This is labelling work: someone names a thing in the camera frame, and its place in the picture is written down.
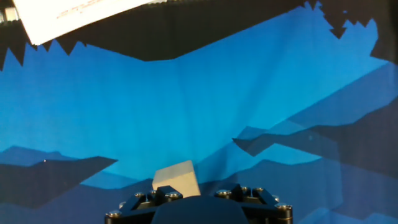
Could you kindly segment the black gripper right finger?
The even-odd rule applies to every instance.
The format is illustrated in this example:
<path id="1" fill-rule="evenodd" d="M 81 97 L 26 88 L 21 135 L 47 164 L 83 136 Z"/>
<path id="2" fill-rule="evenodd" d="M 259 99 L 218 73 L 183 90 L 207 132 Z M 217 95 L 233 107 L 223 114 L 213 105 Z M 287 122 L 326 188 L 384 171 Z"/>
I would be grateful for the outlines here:
<path id="1" fill-rule="evenodd" d="M 215 197 L 234 201 L 248 223 L 293 224 L 293 208 L 279 202 L 262 187 L 250 188 L 240 184 L 224 184 Z"/>

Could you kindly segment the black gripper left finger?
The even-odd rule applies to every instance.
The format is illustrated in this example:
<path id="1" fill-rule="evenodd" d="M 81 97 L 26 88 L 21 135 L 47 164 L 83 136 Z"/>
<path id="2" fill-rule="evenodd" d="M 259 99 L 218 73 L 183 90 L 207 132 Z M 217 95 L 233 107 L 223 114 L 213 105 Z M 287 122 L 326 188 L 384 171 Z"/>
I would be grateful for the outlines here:
<path id="1" fill-rule="evenodd" d="M 136 192 L 126 202 L 119 204 L 118 210 L 104 216 L 105 224 L 150 224 L 162 204 L 183 199 L 183 195 L 167 185 L 144 194 Z"/>

